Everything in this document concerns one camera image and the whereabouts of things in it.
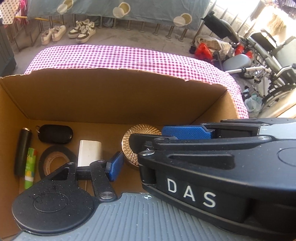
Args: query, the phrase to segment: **blue bedsheet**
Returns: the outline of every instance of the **blue bedsheet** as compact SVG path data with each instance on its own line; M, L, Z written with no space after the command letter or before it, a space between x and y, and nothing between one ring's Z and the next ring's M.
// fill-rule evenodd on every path
M85 14L198 29L210 0L29 0L28 17Z

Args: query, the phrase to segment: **pink checkered cloth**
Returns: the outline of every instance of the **pink checkered cloth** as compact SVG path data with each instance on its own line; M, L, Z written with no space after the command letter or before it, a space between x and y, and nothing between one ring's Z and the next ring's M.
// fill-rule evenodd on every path
M175 76L184 80L198 80L220 84L227 88L239 118L248 118L241 97L241 89L227 73L194 58L153 50L104 45L56 46L42 50L33 59L25 74L39 69L139 69Z

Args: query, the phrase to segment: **blue gripper pad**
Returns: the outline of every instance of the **blue gripper pad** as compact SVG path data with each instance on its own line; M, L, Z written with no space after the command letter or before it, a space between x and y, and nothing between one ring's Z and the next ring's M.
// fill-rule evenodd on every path
M118 151L115 155L106 163L105 173L109 181L114 182L123 166L124 154L122 151Z
M164 126L161 134L175 136L179 140L211 139L212 131L203 126Z

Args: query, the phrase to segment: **black key fob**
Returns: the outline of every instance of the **black key fob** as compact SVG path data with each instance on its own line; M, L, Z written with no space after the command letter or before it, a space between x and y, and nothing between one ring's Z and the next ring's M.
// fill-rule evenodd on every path
M69 126L43 125L37 131L39 140L46 143L66 144L73 137L73 130Z

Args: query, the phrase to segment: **gripper base plate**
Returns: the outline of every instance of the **gripper base plate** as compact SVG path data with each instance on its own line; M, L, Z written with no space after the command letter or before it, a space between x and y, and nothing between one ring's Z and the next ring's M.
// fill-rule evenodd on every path
M150 194L123 193L102 203L82 226L65 234L21 232L14 241L256 241L221 230Z

